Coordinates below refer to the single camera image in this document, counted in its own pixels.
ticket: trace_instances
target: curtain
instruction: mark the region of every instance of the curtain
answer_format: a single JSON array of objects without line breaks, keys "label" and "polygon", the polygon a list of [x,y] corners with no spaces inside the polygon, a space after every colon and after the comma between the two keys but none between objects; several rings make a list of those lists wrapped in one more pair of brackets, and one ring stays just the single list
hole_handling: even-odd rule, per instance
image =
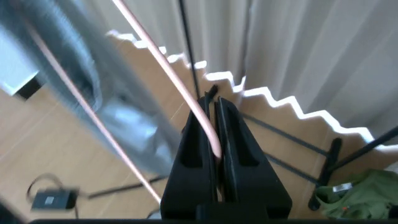
[{"label": "curtain", "polygon": [[[125,0],[167,55],[187,53],[177,0]],[[85,0],[107,29],[134,33],[111,1]],[[196,62],[245,90],[294,96],[376,138],[398,124],[398,1],[185,0]]]}]

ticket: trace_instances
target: green fabric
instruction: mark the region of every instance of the green fabric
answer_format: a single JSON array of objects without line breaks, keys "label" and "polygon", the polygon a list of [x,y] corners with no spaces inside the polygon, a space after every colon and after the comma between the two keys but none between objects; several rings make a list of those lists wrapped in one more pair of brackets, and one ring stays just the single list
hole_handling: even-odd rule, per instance
[{"label": "green fabric", "polygon": [[[333,186],[352,183],[353,188],[333,192]],[[388,218],[391,205],[398,205],[398,175],[385,170],[368,170],[332,186],[319,187],[315,195],[322,214],[330,218]]]}]

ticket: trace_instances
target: power adapter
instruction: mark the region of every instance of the power adapter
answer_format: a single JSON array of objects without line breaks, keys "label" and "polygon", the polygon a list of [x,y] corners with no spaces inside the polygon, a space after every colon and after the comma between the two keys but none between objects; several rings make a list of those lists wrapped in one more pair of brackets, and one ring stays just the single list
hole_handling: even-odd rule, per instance
[{"label": "power adapter", "polygon": [[32,210],[69,210],[76,206],[78,189],[39,190],[34,197]]}]

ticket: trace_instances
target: pink cable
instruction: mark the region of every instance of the pink cable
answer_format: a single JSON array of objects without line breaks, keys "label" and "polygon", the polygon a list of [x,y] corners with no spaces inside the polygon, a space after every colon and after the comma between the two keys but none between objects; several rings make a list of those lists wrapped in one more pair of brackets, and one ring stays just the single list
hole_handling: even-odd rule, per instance
[{"label": "pink cable", "polygon": [[58,73],[62,81],[66,84],[68,89],[71,91],[73,96],[78,100],[79,104],[86,111],[88,116],[93,120],[95,125],[99,128],[105,138],[111,143],[116,152],[120,155],[122,160],[127,164],[127,166],[132,170],[132,172],[137,176],[137,178],[141,181],[141,183],[146,187],[149,193],[155,198],[155,200],[160,204],[160,197],[156,193],[156,191],[152,188],[152,186],[148,183],[148,181],[144,178],[144,176],[139,172],[138,168],[134,165],[134,163],[128,158],[122,147],[118,144],[118,142],[112,137],[112,134],[105,128],[105,125],[100,121],[100,119],[95,115],[95,112],[90,108],[89,104],[86,102],[84,97],[79,92],[78,88],[73,84],[73,82],[69,79],[66,71],[61,67],[61,65],[57,62],[57,59],[51,53],[49,48],[46,46],[45,42],[36,32],[36,30],[31,26],[31,24],[24,18],[24,22],[28,27],[28,31],[36,44],[39,46],[40,50],[43,52],[47,60],[53,66],[54,70]]},{"label": "pink cable", "polygon": [[187,87],[182,83],[181,79],[177,76],[167,59],[160,52],[159,48],[156,46],[154,41],[149,37],[149,34],[144,30],[141,24],[138,22],[137,18],[132,14],[130,9],[125,5],[122,0],[113,0],[113,3],[123,14],[124,18],[128,21],[130,26],[136,31],[138,36],[147,43],[147,47],[152,55],[155,57],[156,61],[163,68],[167,76],[173,82],[177,90],[181,93],[187,105],[191,108],[193,114],[197,117],[200,125],[205,131],[207,138],[209,139],[211,149],[213,154],[221,159],[221,146],[218,136],[213,129],[209,119],[205,115],[205,112],[201,109],[196,100],[193,99],[192,95],[187,90]]}]

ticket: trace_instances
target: wooden floor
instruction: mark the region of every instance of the wooden floor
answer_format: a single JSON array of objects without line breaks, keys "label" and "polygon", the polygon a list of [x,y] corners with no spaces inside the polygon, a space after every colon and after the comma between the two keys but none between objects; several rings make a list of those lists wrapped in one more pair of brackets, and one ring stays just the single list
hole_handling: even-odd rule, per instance
[{"label": "wooden floor", "polygon": [[[189,108],[151,54],[147,49],[135,48],[130,41],[110,38],[163,107],[171,123],[182,129]],[[192,77],[184,62],[179,60],[173,67],[193,93]],[[198,72],[199,77],[204,74],[203,70]],[[343,138],[341,157],[364,144],[358,135],[343,136],[334,133],[322,119],[299,120],[289,105],[271,108],[262,96],[241,98],[239,94],[232,92],[227,80],[209,82],[201,78],[201,92],[208,90],[214,83],[219,84],[220,95],[236,103],[242,112],[326,151],[331,141],[337,137]],[[0,196],[26,219],[74,217],[73,212],[30,211],[25,193],[29,184],[42,173],[54,173],[65,185],[78,186],[84,192],[138,182],[131,171],[110,154],[57,101],[46,86],[26,102],[0,91],[0,105]],[[246,122],[264,151],[310,175],[318,176],[325,161],[323,156],[251,121]],[[333,179],[344,178],[368,167],[382,169],[396,160],[397,153],[373,151],[340,169]],[[272,165],[292,197],[294,206],[290,218],[322,218],[319,212],[312,212],[307,208],[314,185],[275,164]],[[154,184],[160,194],[165,183],[166,180]],[[42,182],[33,191],[50,184]],[[78,201],[82,218],[145,218],[157,208],[156,202],[144,189],[90,201],[81,198]]]}]

